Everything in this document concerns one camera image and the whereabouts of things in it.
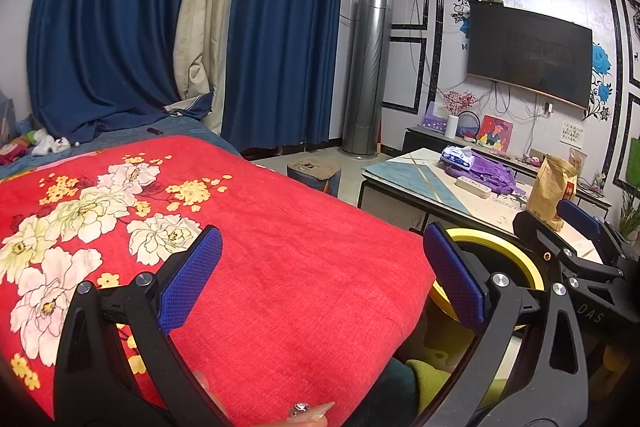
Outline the green sleeve left forearm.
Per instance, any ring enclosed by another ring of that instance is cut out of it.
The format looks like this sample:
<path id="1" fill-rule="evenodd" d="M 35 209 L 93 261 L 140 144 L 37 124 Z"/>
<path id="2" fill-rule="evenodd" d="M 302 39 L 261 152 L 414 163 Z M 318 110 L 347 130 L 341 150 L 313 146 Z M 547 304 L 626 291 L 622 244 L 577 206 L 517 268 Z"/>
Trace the green sleeve left forearm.
<path id="1" fill-rule="evenodd" d="M 435 367 L 428 363 L 419 360 L 409 360 L 406 365 L 413 370 L 414 376 L 416 377 L 419 395 L 418 413 L 422 413 L 435 399 L 439 390 L 444 387 L 450 374 L 441 369 L 435 369 Z M 488 405 L 496 403 L 500 399 L 505 387 L 505 379 L 494 379 L 486 391 L 483 400 L 480 401 L 480 407 L 488 407 Z"/>

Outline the left hand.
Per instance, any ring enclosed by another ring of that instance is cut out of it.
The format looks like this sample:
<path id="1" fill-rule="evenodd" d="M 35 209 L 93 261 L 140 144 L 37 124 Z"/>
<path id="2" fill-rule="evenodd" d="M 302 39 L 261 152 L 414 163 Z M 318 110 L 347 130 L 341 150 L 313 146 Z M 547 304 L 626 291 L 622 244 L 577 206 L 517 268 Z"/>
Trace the left hand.
<path id="1" fill-rule="evenodd" d="M 218 409 L 221 410 L 224 415 L 227 415 L 224 405 L 220 399 L 214 395 L 212 389 L 210 389 L 206 376 L 200 371 L 194 371 L 193 376 L 208 394 L 209 398 L 213 400 L 213 403 L 216 404 Z M 290 413 L 288 413 L 285 419 L 272 421 L 271 423 L 260 425 L 260 427 L 326 427 L 329 425 L 326 413 L 328 413 L 334 405 L 334 402 L 329 402 L 312 407 L 305 402 L 296 402 L 291 407 Z"/>

